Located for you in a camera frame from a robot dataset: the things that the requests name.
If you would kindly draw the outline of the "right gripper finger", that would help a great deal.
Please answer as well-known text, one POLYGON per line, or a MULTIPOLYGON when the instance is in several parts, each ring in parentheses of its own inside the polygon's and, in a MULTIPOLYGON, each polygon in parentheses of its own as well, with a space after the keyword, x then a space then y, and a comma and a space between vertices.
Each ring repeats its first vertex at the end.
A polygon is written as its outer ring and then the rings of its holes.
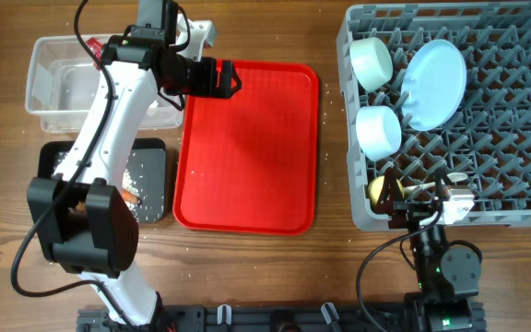
POLYGON ((448 178, 444 167, 440 167, 434 171, 433 179, 435 185, 434 199, 437 201, 444 201, 447 192, 445 186, 450 183, 450 179, 448 178))
POLYGON ((388 169, 383 176, 383 183, 376 201, 377 213, 392 213, 395 201, 403 201, 402 184, 396 178, 395 172, 388 169))

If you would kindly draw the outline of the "white plastic spoon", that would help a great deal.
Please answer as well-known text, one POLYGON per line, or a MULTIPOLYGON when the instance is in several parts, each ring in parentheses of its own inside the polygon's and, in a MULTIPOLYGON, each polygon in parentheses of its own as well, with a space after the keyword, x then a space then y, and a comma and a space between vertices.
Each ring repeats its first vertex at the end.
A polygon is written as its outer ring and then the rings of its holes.
MULTIPOLYGON (((468 175, 462 172, 451 172, 447 174, 447 178, 453 182, 458 183, 462 182, 464 180, 468 179, 468 175)), ((435 185, 435 183, 425 183, 425 184, 418 184, 418 185, 412 185, 404 188, 404 195, 405 198, 411 198, 414 194, 432 188, 435 185)))

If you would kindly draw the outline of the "yellow cup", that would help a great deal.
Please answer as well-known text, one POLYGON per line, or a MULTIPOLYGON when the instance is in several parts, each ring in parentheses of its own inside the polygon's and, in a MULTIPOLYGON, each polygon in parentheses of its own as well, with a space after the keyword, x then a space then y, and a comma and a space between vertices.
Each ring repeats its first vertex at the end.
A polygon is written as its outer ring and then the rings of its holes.
POLYGON ((382 183, 383 183, 383 175, 375 178, 373 181, 370 182, 368 185, 368 198, 371 202, 371 209, 376 214, 392 214, 392 213, 377 213, 376 208, 376 201, 378 198, 378 195, 380 193, 382 183))

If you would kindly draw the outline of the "small light blue bowl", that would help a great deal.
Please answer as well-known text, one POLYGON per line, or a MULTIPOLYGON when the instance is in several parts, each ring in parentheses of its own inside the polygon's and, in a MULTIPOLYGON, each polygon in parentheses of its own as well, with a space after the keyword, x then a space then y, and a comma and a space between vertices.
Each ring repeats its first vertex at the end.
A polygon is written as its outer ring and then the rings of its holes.
POLYGON ((360 149, 370 161, 385 159, 400 149, 401 126, 395 112, 387 106, 360 108, 355 128, 360 149))

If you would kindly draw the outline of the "red snack wrapper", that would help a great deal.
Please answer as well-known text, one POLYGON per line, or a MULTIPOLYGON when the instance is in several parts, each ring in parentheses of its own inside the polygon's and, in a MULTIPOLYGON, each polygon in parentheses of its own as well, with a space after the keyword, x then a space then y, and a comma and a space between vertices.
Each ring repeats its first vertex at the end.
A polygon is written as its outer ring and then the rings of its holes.
POLYGON ((100 63, 100 58, 102 54, 103 44, 99 42, 96 38, 89 38, 86 41, 86 45, 91 50, 91 52, 95 55, 94 66, 98 71, 100 71, 99 63, 100 63))

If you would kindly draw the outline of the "large light blue plate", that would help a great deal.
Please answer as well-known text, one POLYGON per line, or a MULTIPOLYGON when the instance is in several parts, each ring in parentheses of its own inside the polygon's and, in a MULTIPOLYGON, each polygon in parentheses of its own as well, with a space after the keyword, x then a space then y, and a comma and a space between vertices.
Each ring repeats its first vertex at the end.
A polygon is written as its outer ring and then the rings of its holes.
POLYGON ((457 111, 467 81, 466 62, 461 52, 447 40, 422 46, 407 66, 401 93, 407 98, 402 114, 417 131, 444 125, 457 111))

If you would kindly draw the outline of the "green bowl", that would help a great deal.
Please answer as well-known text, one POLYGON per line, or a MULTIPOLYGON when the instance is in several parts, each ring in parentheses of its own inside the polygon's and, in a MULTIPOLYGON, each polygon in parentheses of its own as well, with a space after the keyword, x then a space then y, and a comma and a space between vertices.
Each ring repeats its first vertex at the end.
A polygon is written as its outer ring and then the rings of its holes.
POLYGON ((349 46, 349 54, 353 72, 365 90, 375 91, 392 78, 392 58, 379 38, 353 41, 349 46))

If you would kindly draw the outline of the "orange carrot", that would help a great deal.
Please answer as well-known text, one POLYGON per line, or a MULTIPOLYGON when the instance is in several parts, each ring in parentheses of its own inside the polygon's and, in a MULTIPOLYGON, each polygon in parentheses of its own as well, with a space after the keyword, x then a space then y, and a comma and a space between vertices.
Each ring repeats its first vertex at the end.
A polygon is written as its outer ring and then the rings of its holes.
POLYGON ((132 205, 136 205, 136 206, 140 206, 142 204, 142 200, 139 196, 127 191, 127 190, 123 190, 122 191, 122 198, 123 200, 126 202, 126 203, 129 203, 129 204, 132 204, 132 205))

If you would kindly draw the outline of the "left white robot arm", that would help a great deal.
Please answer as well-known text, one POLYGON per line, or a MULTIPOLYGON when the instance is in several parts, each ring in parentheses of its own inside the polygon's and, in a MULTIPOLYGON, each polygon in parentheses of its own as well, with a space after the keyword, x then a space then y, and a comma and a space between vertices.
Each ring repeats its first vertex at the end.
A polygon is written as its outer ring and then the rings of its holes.
POLYGON ((192 21, 173 1, 141 2, 136 23, 92 55, 101 79, 71 149, 52 175, 29 184, 27 239, 98 293, 111 330, 177 327, 136 264, 139 226, 122 195, 123 175, 156 99, 182 110, 186 97, 228 99, 241 89, 232 61, 203 54, 216 36, 211 21, 192 21))

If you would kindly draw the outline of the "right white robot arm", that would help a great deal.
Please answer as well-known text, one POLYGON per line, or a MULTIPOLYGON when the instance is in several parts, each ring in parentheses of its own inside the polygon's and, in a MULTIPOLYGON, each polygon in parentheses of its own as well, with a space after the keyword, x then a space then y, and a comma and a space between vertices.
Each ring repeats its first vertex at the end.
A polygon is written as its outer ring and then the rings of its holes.
POLYGON ((432 175, 434 196, 428 203, 407 202, 405 189, 386 171, 376 207, 391 215, 391 229, 407 230, 419 292, 405 296, 402 327, 411 331, 483 331, 479 293, 482 253, 472 243, 446 239, 445 228, 463 219, 475 196, 450 179, 443 168, 432 175))

